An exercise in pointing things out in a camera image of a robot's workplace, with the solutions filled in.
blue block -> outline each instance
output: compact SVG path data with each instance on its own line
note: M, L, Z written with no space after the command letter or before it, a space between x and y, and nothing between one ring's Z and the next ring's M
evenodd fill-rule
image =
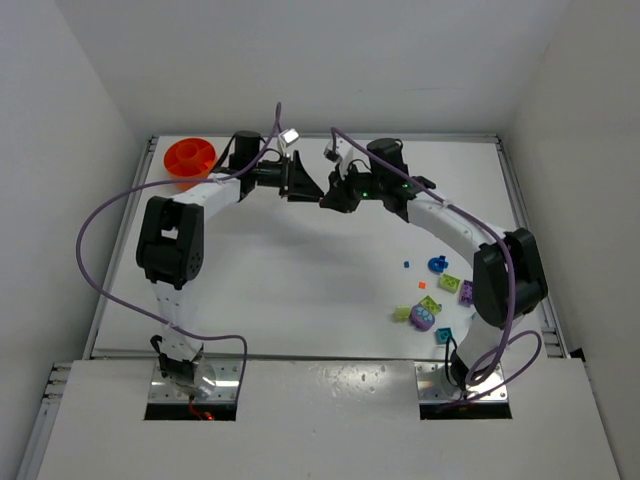
M446 259L447 257L445 257L444 255L433 257L427 263L427 267L429 267L429 270L431 270L433 273L442 273L444 272L444 269L449 266L449 262L447 262Z
M436 343L438 345L444 345L447 343L447 338L451 337L451 329L449 327L439 328L436 330Z

white panel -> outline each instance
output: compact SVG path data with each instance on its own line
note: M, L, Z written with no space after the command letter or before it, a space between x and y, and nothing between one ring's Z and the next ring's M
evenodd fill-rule
M508 142L563 328L640 478L640 2L572 3Z
M76 232L131 181L139 146L53 2L0 2L0 65L0 478L14 478L51 365L79 358L96 305ZM88 238L98 278L120 211Z
M152 368L76 362L39 480L618 478L578 360L538 361L489 421L421 421L412 362L252 361L236 422L145 422Z
M161 137L147 181L166 178L162 158L180 137ZM218 149L226 138L211 138ZM322 157L327 140L302 139L309 174L326 191L333 164ZM404 158L413 175L433 179L450 200L487 222L513 228L511 207L493 144L407 141ZM147 199L170 196L173 186L142 193L112 292L157 312L151 284L134 262ZM416 332L392 321L398 305L425 295L442 303L436 327L461 339L473 310L458 295L437 288L426 264L447 255L447 273L471 279L471 268L428 232L404 223L381 202L362 202L344 215L314 204L287 203L275 189L258 188L208 224L204 266L196 279L198 331L245 335L254 355L367 358L442 358L433 331ZM405 269L403 262L411 267ZM418 288L425 281L427 289ZM538 328L532 315L525 325ZM151 352L155 321L108 302L96 353ZM205 344L209 352L238 352L239 342Z
M57 0L139 133L506 126L568 0Z

white wall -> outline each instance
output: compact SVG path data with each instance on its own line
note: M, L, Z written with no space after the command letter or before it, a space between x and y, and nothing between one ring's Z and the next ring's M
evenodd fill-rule
M56 0L130 125L507 125L568 0Z
M629 479L640 478L639 25L637 0L575 0L507 137L560 318Z
M13 478L51 364L78 358L97 301L74 260L93 205L140 153L52 0L0 3L0 478ZM110 212L87 258L104 275Z

purple block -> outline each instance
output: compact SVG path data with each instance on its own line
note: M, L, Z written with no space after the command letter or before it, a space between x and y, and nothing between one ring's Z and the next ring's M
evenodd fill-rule
M473 305L473 282L465 280L462 282L462 288L460 289L460 299L458 300L461 305L470 307Z
M436 317L422 305L414 305L409 314L409 321L421 332L426 332L436 323Z

green block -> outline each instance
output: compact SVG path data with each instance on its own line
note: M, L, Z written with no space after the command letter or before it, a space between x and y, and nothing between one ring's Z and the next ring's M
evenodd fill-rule
M440 313L440 310L442 310L442 308L440 307L440 305L438 305L438 302L436 302L433 298L431 298L429 295L427 295L426 297L424 297L422 300L420 300L420 305L422 305L424 308L426 308L427 310L429 310L431 313L433 313L434 315L436 313Z
M440 276L440 283L438 283L438 286L447 292L456 293L460 286L460 279L443 273Z
M406 322L409 320L409 314L411 313L411 307L408 305L402 305L396 307L396 311L393 312L393 318L396 322Z

